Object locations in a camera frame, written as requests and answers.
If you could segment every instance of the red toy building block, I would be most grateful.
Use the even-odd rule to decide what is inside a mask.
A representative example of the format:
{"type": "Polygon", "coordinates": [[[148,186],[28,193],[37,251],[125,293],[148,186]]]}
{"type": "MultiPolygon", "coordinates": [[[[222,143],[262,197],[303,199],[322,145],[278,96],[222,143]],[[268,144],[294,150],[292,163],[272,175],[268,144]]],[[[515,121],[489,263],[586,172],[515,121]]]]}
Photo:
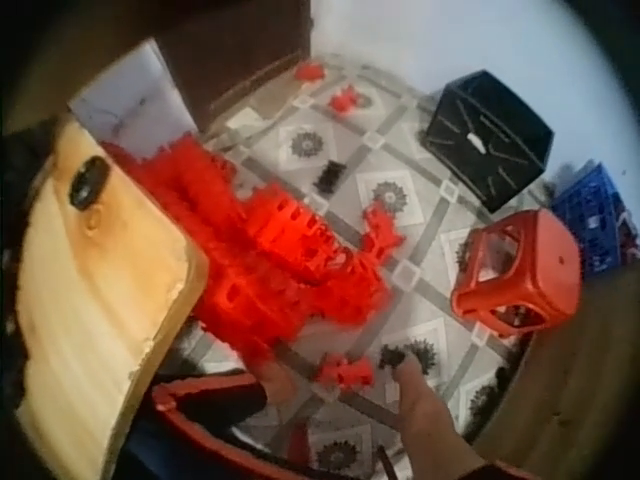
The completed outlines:
{"type": "Polygon", "coordinates": [[[382,265],[399,247],[405,237],[398,235],[393,227],[393,218],[378,202],[364,211],[364,220],[369,231],[362,236],[362,251],[370,254],[373,261],[382,265]]]}
{"type": "MultiPolygon", "coordinates": [[[[351,102],[353,87],[342,96],[351,102]]],[[[116,145],[105,150],[145,188],[209,260],[205,290],[193,309],[202,327],[247,362],[272,356],[295,339],[312,315],[362,325],[390,298],[378,266],[399,245],[381,207],[365,212],[363,251],[340,245],[329,226],[278,185],[240,201],[233,164],[185,136],[138,162],[116,145]]],[[[327,373],[341,385],[370,383],[356,362],[327,373]]]]}
{"type": "Polygon", "coordinates": [[[324,67],[320,63],[303,63],[296,68],[296,80],[315,82],[325,77],[324,67]]]}
{"type": "Polygon", "coordinates": [[[329,100],[329,107],[337,113],[349,113],[358,103],[358,92],[349,85],[341,92],[336,93],[329,100]]]}
{"type": "Polygon", "coordinates": [[[349,363],[344,355],[328,354],[316,382],[325,386],[337,385],[341,390],[370,387],[373,385],[373,366],[365,357],[349,363]]]}

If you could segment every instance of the wooden door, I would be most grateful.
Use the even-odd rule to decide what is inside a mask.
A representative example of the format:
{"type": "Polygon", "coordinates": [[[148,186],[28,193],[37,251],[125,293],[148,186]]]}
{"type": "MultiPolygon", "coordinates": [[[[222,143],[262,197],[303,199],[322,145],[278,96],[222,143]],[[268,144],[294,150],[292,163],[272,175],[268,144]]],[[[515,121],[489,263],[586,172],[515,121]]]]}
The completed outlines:
{"type": "Polygon", "coordinates": [[[156,38],[196,125],[309,55],[309,0],[238,0],[156,38]]]}

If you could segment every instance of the wooden floor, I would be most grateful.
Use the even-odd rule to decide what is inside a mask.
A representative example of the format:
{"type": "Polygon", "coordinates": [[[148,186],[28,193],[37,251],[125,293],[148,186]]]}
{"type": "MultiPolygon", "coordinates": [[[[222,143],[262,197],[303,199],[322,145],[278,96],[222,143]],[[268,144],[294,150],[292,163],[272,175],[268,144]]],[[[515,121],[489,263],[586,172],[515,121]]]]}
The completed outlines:
{"type": "Polygon", "coordinates": [[[588,282],[578,314],[534,338],[475,447],[549,479],[585,478],[640,381],[640,264],[588,282]]]}

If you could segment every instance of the blue plastic crate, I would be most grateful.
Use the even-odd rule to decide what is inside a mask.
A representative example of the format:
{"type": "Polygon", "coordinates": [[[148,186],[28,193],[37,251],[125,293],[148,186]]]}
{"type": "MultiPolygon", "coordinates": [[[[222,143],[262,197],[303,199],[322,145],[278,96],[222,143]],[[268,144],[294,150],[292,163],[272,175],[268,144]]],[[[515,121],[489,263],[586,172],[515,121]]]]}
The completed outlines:
{"type": "Polygon", "coordinates": [[[580,245],[583,278],[620,266],[615,205],[619,198],[609,174],[597,164],[551,205],[580,245]]]}

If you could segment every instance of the black knob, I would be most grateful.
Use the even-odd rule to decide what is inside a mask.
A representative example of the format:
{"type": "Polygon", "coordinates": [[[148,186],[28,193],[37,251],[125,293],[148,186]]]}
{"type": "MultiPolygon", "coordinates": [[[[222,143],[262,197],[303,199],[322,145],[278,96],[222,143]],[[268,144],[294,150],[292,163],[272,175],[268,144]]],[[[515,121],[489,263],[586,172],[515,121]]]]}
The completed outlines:
{"type": "Polygon", "coordinates": [[[80,211],[93,205],[107,184],[111,166],[99,155],[85,161],[73,177],[69,189],[69,203],[80,211]]]}

